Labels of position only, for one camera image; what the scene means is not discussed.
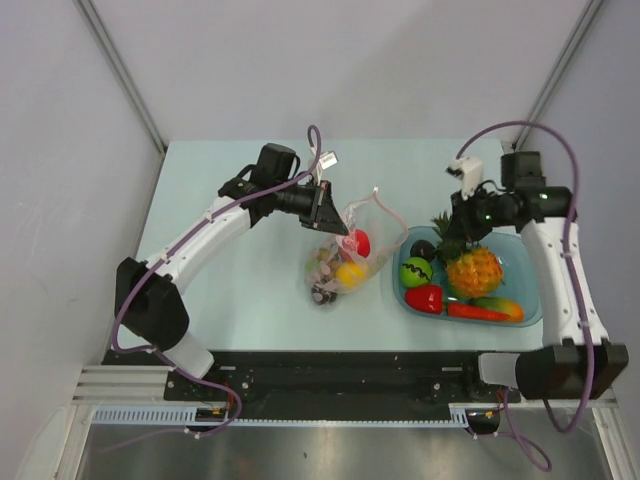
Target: orange carrot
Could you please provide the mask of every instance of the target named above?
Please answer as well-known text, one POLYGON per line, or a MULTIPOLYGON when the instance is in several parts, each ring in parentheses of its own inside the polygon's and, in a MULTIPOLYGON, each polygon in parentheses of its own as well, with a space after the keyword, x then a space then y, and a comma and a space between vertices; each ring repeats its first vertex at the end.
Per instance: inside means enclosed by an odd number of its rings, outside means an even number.
POLYGON ((447 315, 471 320, 487 320, 489 322, 508 322, 511 319, 506 313, 494 312, 493 310, 459 302, 447 304, 447 315))

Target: blue bin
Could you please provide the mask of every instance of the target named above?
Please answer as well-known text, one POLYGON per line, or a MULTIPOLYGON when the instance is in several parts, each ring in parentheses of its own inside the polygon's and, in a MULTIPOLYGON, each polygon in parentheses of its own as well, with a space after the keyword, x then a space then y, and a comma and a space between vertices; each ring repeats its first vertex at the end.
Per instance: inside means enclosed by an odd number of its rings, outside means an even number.
MULTIPOLYGON (((432 227, 413 227, 409 229, 409 237, 402 244, 400 249, 393 256, 392 281, 393 291, 400 304, 415 315, 422 317, 436 318, 438 320, 453 320, 463 323, 477 323, 481 325, 502 326, 502 327, 529 327, 542 318, 542 308, 540 306, 540 294, 536 283, 535 272, 531 263, 531 258, 522 243, 520 237, 505 233, 491 233, 487 235, 480 245, 487 247, 500 261, 504 272, 503 285, 500 285, 491 297, 504 297, 517 302, 524 312, 524 319, 520 323, 508 322, 487 322, 483 320, 468 320, 464 318, 450 317, 448 315, 433 315, 414 310, 404 301, 404 294, 407 289, 400 283, 398 275, 400 265, 411 255, 411 246, 416 240, 428 240, 434 245, 438 244, 438 234, 432 227)), ((447 275, 442 262, 434 260, 433 280, 434 285, 439 285, 444 289, 445 295, 453 297, 449 290, 447 275)))

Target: white wall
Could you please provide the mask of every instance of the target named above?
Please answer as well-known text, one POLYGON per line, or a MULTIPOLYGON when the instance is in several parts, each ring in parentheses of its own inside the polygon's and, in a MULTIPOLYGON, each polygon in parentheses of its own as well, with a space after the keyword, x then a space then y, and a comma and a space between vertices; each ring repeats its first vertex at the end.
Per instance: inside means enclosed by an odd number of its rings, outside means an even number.
POLYGON ((0 478, 112 321, 159 157, 71 0, 0 15, 0 478))
MULTIPOLYGON (((609 2, 542 121, 576 150, 582 258, 598 313, 631 364, 615 384, 629 432, 640 447, 640 2, 609 2)), ((534 134, 553 183, 570 181, 569 162, 553 139, 534 134)))
POLYGON ((586 0, 95 3, 168 141, 467 137, 527 114, 586 0))

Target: clear plastic bag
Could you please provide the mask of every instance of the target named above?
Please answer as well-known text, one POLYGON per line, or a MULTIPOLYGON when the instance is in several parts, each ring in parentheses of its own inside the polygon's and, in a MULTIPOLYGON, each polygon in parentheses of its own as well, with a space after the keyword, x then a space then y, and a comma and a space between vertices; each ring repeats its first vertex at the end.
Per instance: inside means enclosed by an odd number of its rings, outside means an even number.
POLYGON ((374 277, 409 234, 404 220, 378 198, 378 187, 347 205, 342 219, 349 235, 328 235, 305 263, 311 298, 319 305, 332 303, 338 294, 353 292, 374 277))

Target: robotic arm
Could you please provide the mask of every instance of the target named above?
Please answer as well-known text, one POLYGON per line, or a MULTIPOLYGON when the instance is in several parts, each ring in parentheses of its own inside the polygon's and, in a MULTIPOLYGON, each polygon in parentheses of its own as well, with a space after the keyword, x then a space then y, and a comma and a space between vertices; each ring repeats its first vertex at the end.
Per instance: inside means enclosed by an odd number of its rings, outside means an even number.
POLYGON ((546 185, 536 152, 502 157, 505 189, 501 193, 484 188, 487 182, 482 181, 482 163, 477 159, 456 159, 447 172, 461 181, 462 188, 451 196, 452 220, 445 236, 476 242, 495 227, 515 226, 535 266, 540 289, 544 347, 519 354, 482 354, 481 379, 517 388, 528 399, 580 398, 587 370, 587 346, 577 301, 577 295, 582 295, 595 359, 590 398, 599 397, 627 365, 628 353, 624 345, 609 342, 593 305, 582 267, 575 219, 568 229, 568 254, 580 292, 573 287, 563 243, 571 191, 546 185))
POLYGON ((175 365, 197 378, 202 378, 214 359, 189 333, 189 315, 182 295, 198 272, 229 242, 253 228, 274 211, 298 216, 303 227, 321 232, 348 235, 348 230, 331 197, 331 183, 321 180, 323 168, 334 164, 333 153, 319 157, 313 180, 306 185, 286 188, 248 200, 213 218, 214 212, 235 200, 282 185, 289 180, 294 161, 300 159, 293 150, 275 144, 262 148, 255 165, 248 165, 218 191, 211 208, 187 232, 145 262, 125 259, 116 277, 116 315, 125 300, 148 274, 147 265, 163 260, 162 265, 144 283, 122 318, 136 335, 147 340, 175 365))

